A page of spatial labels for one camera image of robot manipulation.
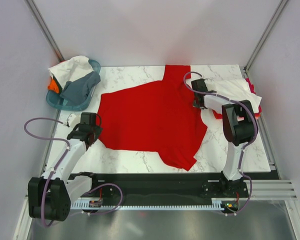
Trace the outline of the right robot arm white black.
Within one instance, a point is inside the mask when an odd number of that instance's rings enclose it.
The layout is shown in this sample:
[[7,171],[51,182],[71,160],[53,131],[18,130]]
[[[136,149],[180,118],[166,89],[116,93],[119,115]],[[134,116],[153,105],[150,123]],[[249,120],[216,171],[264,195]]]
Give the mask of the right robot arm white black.
[[209,91],[203,78],[193,80],[190,84],[195,108],[221,111],[223,135],[228,141],[228,148],[222,170],[226,180],[219,184],[219,191],[223,196],[230,197],[237,191],[234,181],[243,177],[245,149],[255,141],[259,131],[251,102],[232,100],[214,90]]

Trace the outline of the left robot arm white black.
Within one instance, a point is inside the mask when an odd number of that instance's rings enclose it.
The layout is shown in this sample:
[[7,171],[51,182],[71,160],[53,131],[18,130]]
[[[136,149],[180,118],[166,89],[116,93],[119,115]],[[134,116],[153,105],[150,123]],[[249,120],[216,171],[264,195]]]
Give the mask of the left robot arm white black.
[[96,174],[73,173],[80,158],[99,138],[102,119],[97,113],[83,112],[78,119],[71,117],[64,123],[71,128],[65,145],[53,164],[40,177],[28,182],[28,211],[31,218],[40,219],[44,227],[53,222],[63,222],[69,215],[71,205],[81,196],[96,196],[100,191]]

